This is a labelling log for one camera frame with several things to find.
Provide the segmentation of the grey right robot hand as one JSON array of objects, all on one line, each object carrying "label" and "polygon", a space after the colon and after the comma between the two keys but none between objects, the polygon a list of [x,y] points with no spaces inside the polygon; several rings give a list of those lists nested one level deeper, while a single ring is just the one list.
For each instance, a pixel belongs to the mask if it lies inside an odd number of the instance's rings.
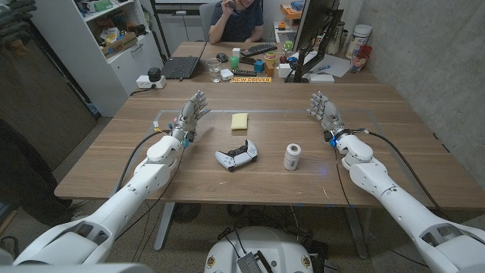
[{"label": "grey right robot hand", "polygon": [[310,107],[306,111],[321,123],[324,139],[331,146],[335,146],[342,137],[352,133],[345,126],[336,106],[321,91],[313,93],[310,102]]}]

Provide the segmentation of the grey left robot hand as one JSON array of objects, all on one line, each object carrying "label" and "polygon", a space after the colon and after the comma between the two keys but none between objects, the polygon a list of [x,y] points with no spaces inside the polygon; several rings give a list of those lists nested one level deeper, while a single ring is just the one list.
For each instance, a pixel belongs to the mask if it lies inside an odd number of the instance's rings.
[{"label": "grey left robot hand", "polygon": [[192,143],[196,135],[197,122],[210,112],[210,109],[206,108],[207,105],[205,93],[199,90],[180,109],[171,129],[171,136],[184,143]]}]

